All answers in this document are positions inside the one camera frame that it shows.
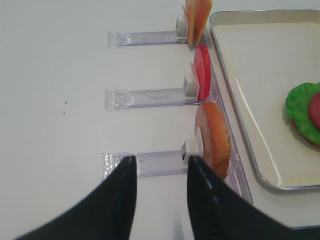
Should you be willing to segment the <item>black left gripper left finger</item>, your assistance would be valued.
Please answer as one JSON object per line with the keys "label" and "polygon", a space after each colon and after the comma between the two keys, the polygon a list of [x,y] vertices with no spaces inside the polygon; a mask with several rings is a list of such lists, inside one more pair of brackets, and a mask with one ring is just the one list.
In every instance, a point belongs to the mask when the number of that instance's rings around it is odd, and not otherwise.
{"label": "black left gripper left finger", "polygon": [[79,203],[19,239],[128,240],[136,202],[137,162],[131,155]]}

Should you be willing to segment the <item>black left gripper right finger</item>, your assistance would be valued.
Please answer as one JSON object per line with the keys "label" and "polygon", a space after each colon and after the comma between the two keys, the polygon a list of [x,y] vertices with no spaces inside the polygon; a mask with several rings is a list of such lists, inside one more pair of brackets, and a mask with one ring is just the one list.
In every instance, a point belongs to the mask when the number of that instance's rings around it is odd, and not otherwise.
{"label": "black left gripper right finger", "polygon": [[187,207],[196,240],[292,240],[294,232],[230,189],[200,158],[191,156]]}

